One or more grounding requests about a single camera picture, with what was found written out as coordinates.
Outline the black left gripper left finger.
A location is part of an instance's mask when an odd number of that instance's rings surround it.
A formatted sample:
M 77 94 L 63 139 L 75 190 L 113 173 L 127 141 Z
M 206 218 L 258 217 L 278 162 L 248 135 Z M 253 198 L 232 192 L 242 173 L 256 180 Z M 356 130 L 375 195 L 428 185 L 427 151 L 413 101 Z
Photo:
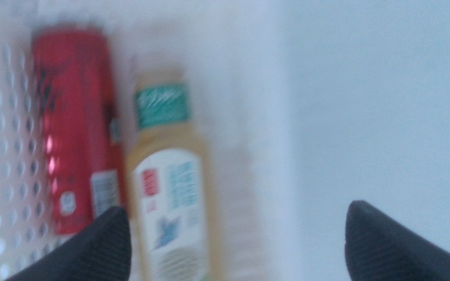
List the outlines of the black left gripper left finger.
M 127 212 L 112 207 L 54 251 L 9 277 L 10 281 L 124 281 L 132 244 Z

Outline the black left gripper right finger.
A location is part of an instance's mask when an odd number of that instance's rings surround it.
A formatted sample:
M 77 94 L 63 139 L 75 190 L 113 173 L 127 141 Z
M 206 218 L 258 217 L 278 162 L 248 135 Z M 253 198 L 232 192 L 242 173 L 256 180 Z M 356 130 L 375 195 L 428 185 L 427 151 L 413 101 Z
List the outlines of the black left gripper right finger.
M 348 206 L 345 262 L 352 280 L 450 281 L 450 253 L 366 201 Z

